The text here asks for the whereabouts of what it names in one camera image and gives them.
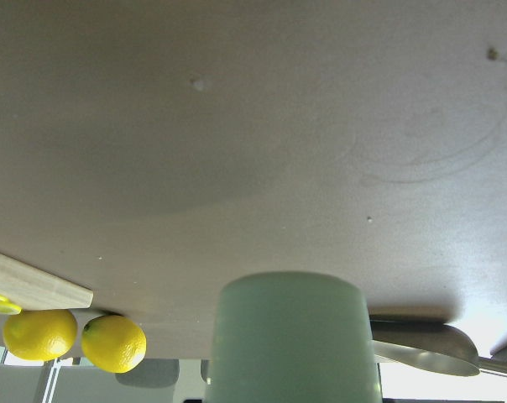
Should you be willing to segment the mint green cup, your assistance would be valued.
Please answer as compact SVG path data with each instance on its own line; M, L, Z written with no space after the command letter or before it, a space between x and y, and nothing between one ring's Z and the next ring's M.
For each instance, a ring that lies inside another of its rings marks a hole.
M330 275L245 276L220 292L206 402L380 402L366 300Z

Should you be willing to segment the whole yellow lemon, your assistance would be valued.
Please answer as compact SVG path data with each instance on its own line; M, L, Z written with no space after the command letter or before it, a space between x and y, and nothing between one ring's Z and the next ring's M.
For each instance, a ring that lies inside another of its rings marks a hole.
M7 350L19 359L50 361L67 353L78 325L68 310L21 311L3 325Z
M81 349L96 367L109 373L124 374L145 358L147 338L142 328L119 315L91 319L81 334Z

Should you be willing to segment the metal scoop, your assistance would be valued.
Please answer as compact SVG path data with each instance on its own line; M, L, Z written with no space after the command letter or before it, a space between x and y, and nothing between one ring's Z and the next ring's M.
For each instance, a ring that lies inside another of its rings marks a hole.
M478 355L471 338L438 322L371 321L376 356L437 374L507 377L507 362Z

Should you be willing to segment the wooden cutting board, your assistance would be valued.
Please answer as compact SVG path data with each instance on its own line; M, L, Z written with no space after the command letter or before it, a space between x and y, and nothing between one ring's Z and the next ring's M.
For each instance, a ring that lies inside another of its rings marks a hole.
M89 308L93 292L0 254L0 295L24 310Z

